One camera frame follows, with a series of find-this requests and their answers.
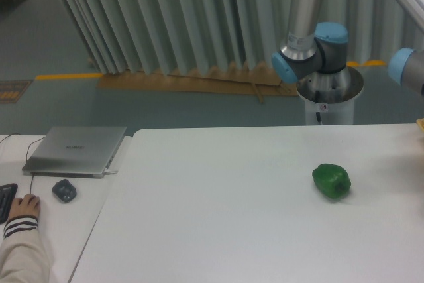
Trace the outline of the person's hand on mouse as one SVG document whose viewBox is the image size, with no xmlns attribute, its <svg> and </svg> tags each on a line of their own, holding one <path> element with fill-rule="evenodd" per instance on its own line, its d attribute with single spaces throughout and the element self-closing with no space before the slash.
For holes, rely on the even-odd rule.
<svg viewBox="0 0 424 283">
<path fill-rule="evenodd" d="M 26 194 L 23 198 L 15 198 L 11 203 L 8 221 L 20 217 L 40 216 L 40 198 L 34 194 Z"/>
</svg>

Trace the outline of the cream sleeve forearm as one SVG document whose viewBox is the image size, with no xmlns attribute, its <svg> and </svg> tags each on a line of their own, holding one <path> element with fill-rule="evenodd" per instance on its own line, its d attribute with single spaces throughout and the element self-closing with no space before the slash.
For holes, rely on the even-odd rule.
<svg viewBox="0 0 424 283">
<path fill-rule="evenodd" d="M 50 263 L 38 219 L 24 215 L 8 220 L 1 243 L 2 282 L 48 282 Z"/>
</svg>

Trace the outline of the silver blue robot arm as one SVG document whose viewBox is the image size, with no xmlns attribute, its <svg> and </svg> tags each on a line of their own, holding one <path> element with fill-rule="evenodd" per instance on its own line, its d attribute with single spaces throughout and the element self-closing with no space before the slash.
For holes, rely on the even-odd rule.
<svg viewBox="0 0 424 283">
<path fill-rule="evenodd" d="M 397 0 L 423 31 L 423 0 Z M 362 91 L 362 76 L 347 66 L 348 31 L 338 23 L 318 23 L 322 0 L 291 0 L 288 32 L 272 55 L 281 80 L 296 84 L 314 104 L 350 101 Z M 402 48 L 391 58 L 388 75 L 423 97 L 423 51 Z"/>
</svg>

